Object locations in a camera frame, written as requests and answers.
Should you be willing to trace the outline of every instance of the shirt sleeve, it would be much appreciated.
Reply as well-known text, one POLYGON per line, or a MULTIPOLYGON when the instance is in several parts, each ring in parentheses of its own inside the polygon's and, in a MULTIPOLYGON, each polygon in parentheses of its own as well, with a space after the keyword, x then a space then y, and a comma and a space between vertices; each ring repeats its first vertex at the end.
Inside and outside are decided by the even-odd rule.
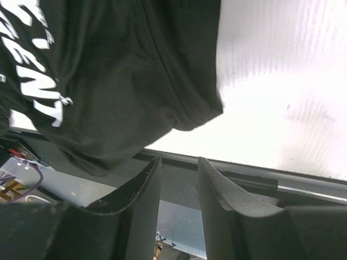
POLYGON ((5 135, 10 128, 9 118, 10 118, 10 109, 6 108, 4 105, 0 103, 0 137, 5 135))

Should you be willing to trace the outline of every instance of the black t-shirt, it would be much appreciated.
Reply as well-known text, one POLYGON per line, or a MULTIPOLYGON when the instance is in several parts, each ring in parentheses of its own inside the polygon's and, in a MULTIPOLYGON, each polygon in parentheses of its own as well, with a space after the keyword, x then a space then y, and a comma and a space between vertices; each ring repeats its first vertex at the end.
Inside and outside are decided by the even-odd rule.
POLYGON ((4 0, 0 11, 0 135, 19 111, 103 176, 222 113, 219 1, 4 0))

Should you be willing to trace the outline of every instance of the white corrugated panel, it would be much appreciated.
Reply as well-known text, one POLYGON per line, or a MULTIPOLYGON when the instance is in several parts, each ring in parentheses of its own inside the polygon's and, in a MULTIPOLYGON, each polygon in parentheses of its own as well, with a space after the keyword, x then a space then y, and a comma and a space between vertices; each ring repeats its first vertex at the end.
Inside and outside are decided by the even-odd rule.
POLYGON ((148 148, 347 180, 345 0, 222 0, 225 114, 148 148))

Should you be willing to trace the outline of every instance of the purple wire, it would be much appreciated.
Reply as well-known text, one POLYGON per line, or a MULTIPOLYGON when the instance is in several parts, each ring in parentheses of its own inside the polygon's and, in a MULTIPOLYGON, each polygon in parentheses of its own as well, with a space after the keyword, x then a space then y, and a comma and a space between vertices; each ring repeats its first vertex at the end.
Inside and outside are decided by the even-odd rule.
POLYGON ((9 202, 15 202, 15 201, 17 201, 17 200, 19 200, 19 199, 24 198, 25 196, 29 195, 30 193, 32 193, 32 191, 36 190, 36 189, 40 186, 40 184, 41 184, 41 182, 42 182, 42 180, 43 180, 43 174, 42 174, 42 172, 38 169, 38 166, 36 166, 35 164, 28 163, 27 166, 33 168, 33 169, 39 174, 40 179, 39 179, 38 182, 37 182, 33 187, 31 187, 29 190, 25 191, 22 195, 18 196, 17 198, 14 198, 13 200, 10 200, 9 202))

